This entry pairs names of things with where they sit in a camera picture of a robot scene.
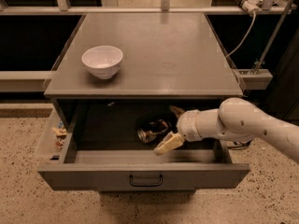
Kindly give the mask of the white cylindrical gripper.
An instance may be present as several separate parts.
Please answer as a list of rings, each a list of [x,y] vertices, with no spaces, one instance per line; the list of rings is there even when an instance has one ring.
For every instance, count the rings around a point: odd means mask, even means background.
[[[205,138],[217,138],[221,130],[219,110],[186,111],[180,107],[170,105],[169,109],[178,119],[178,133],[170,132],[154,149],[157,156],[181,147],[184,139],[188,142],[201,141]]]

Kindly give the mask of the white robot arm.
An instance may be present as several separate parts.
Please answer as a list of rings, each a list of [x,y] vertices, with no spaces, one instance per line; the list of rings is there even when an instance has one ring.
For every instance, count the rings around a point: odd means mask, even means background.
[[[299,163],[299,127],[271,117],[240,98],[226,99],[217,109],[185,111],[178,118],[177,129],[176,133],[168,133],[154,149],[156,155],[181,147],[185,141],[215,138],[248,142],[260,138]]]

